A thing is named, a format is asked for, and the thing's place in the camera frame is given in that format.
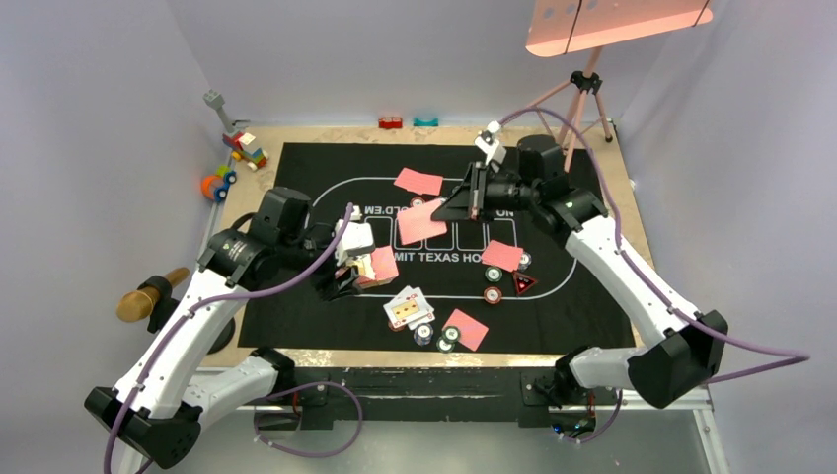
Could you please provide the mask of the red backed card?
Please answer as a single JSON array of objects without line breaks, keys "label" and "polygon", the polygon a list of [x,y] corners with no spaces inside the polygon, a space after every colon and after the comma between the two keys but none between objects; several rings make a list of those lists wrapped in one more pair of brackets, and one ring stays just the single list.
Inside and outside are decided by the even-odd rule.
[{"label": "red backed card", "polygon": [[455,327],[460,333],[459,343],[472,352],[476,352],[486,335],[489,327],[460,309],[454,309],[442,327]]},{"label": "red backed card", "polygon": [[442,176],[403,168],[395,179],[394,185],[415,195],[439,196],[443,182]]},{"label": "red backed card", "polygon": [[524,250],[520,247],[491,240],[481,254],[484,265],[498,267],[507,272],[515,272],[520,266]]}]

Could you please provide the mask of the red backed card bottom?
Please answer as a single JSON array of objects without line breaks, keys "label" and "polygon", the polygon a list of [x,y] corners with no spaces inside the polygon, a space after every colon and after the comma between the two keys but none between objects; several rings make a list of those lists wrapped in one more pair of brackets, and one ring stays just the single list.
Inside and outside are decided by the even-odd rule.
[{"label": "red backed card bottom", "polygon": [[460,309],[454,309],[442,327],[455,327],[460,333],[459,343],[472,352],[476,352],[486,335],[489,327]]}]

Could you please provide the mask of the red backed card top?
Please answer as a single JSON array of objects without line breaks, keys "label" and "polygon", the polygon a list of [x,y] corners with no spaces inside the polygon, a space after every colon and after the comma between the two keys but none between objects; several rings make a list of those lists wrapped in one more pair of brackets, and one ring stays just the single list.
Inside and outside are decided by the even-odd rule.
[{"label": "red backed card top", "polygon": [[394,185],[415,195],[439,196],[443,182],[442,176],[403,168],[395,179]]}]

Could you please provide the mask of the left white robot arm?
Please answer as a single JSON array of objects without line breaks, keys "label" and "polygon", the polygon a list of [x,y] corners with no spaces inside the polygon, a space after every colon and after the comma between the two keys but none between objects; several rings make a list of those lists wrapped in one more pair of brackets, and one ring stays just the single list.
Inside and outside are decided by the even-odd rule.
[{"label": "left white robot arm", "polygon": [[200,434],[252,401],[280,404],[328,388],[302,383],[294,361],[274,349],[252,351],[211,380],[192,377],[236,313],[249,301],[310,281],[332,301],[357,293],[358,262],[374,251],[371,226],[348,204],[332,223],[310,220],[303,193],[276,187],[259,208],[213,235],[179,300],[166,304],[153,343],[115,385],[97,387],[85,409],[109,433],[107,449],[124,443],[144,467],[181,462]]}]

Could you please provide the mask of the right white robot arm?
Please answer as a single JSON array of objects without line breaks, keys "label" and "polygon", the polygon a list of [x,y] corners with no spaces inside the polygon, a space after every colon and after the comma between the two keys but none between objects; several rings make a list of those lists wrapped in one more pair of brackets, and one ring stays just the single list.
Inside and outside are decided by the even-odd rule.
[{"label": "right white robot arm", "polygon": [[596,277],[643,342],[639,348],[578,348],[559,358],[551,381],[534,383],[534,390],[561,407],[594,388],[628,389],[662,409],[708,382],[722,361],[724,317],[700,311],[655,273],[623,237],[616,206],[570,184],[561,147],[519,148],[518,169],[504,167],[501,129],[493,121],[476,137],[484,159],[470,163],[432,221],[488,222],[501,210],[528,212]]}]

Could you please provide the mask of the pink playing card box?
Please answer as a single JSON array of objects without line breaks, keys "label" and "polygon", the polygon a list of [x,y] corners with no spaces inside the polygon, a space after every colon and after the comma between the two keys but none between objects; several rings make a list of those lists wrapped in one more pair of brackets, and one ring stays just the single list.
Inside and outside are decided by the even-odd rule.
[{"label": "pink playing card box", "polygon": [[352,284],[359,289],[389,284],[398,275],[392,246],[379,247],[369,254],[349,257],[336,272],[337,277],[353,277]]}]

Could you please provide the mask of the green poker chip stack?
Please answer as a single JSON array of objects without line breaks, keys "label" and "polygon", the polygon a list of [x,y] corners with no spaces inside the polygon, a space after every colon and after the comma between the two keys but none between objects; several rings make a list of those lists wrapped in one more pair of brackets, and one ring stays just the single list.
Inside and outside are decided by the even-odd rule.
[{"label": "green poker chip stack", "polygon": [[442,338],[450,344],[457,343],[461,338],[461,331],[455,326],[447,326],[442,330]]}]

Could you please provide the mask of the blue poker chip stack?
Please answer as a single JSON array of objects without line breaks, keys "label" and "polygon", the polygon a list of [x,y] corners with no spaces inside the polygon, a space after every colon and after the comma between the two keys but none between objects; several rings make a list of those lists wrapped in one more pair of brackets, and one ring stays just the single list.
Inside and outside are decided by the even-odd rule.
[{"label": "blue poker chip stack", "polygon": [[433,328],[430,324],[420,324],[414,329],[414,341],[419,346],[427,346],[431,343]]}]

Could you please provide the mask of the red triangular button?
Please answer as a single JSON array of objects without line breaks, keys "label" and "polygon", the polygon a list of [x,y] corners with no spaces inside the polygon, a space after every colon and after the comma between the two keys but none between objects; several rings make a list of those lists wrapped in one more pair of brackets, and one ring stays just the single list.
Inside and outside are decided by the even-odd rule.
[{"label": "red triangular button", "polygon": [[516,296],[524,295],[534,285],[538,283],[538,279],[528,276],[521,272],[512,273],[512,282]]}]

